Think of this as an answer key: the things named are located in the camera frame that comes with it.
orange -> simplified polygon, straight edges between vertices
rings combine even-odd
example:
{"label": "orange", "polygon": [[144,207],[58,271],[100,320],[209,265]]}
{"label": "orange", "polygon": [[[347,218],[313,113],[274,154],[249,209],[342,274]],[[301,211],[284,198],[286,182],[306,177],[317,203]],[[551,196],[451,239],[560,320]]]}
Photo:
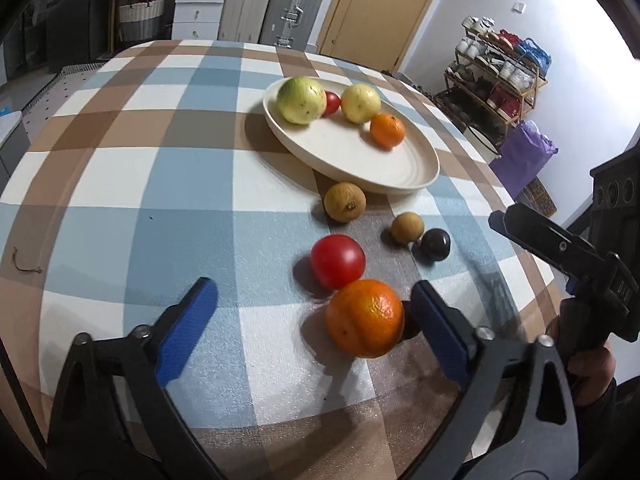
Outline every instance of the orange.
{"label": "orange", "polygon": [[354,357],[380,357],[402,336],[404,309],[391,287],[357,280],[341,288],[324,312],[329,334]]}
{"label": "orange", "polygon": [[376,115],[371,120],[369,131],[373,140],[386,150],[400,144],[406,133],[402,121],[390,114]]}

small brown fruit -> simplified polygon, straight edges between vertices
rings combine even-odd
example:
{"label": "small brown fruit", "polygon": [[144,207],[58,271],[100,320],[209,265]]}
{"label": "small brown fruit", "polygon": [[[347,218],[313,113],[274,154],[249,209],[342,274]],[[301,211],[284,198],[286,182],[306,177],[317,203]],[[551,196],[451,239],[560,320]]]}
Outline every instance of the small brown fruit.
{"label": "small brown fruit", "polygon": [[334,184],[324,196],[326,213],[343,224],[355,220],[364,213],[366,208],[367,199],[362,190],[355,184],[349,184],[348,182]]}
{"label": "small brown fruit", "polygon": [[391,236],[401,245],[418,241],[423,232],[424,222],[416,213],[402,213],[391,224]]}

plaid tablecloth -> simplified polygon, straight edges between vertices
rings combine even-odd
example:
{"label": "plaid tablecloth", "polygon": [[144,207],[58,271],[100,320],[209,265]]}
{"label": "plaid tablecloth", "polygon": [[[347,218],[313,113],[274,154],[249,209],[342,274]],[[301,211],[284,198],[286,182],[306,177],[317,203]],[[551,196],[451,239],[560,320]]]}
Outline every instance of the plaid tablecloth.
{"label": "plaid tablecloth", "polygon": [[[297,75],[376,86],[429,138],[441,176],[410,197],[369,194],[347,226],[328,222],[332,182],[286,152],[262,114],[267,86]],[[531,338],[559,296],[546,264],[489,229],[489,213],[510,203],[471,144],[395,79],[256,44],[140,45],[55,112],[2,194],[0,335],[46,428],[76,333],[122,336],[210,276],[220,306],[168,391],[226,473],[393,479],[456,387],[421,336],[375,360],[347,358],[325,331],[305,255],[348,234],[366,276],[402,298],[427,278],[473,324]],[[450,233],[447,260],[428,266],[385,244],[384,228],[408,210]]]}

red fruit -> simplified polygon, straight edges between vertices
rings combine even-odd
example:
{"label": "red fruit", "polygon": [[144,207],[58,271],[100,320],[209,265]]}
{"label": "red fruit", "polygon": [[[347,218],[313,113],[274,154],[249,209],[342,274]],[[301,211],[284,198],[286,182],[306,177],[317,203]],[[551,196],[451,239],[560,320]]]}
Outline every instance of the red fruit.
{"label": "red fruit", "polygon": [[329,235],[311,249],[311,268],[325,288],[338,290],[359,280],[366,258],[362,247],[345,235]]}
{"label": "red fruit", "polygon": [[337,109],[340,108],[340,98],[333,92],[324,91],[326,94],[326,110],[323,117],[328,117],[331,114],[335,114]]}

red shoe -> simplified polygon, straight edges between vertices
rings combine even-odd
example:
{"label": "red shoe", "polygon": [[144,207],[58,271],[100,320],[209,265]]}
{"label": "red shoe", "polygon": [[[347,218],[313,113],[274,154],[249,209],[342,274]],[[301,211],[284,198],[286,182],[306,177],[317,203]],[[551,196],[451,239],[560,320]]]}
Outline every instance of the red shoe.
{"label": "red shoe", "polygon": [[516,47],[522,41],[518,36],[516,36],[515,34],[511,34],[504,29],[500,31],[499,37],[500,43],[508,46],[511,50],[516,50]]}
{"label": "red shoe", "polygon": [[498,108],[498,113],[505,121],[511,121],[520,114],[520,101],[517,97],[506,95],[504,102]]}
{"label": "red shoe", "polygon": [[505,92],[502,88],[497,86],[496,88],[494,88],[494,91],[491,92],[491,95],[489,95],[489,98],[486,100],[486,103],[494,110],[497,110],[498,108],[500,108],[500,106],[502,106],[502,103],[508,97],[509,97],[509,94]]}

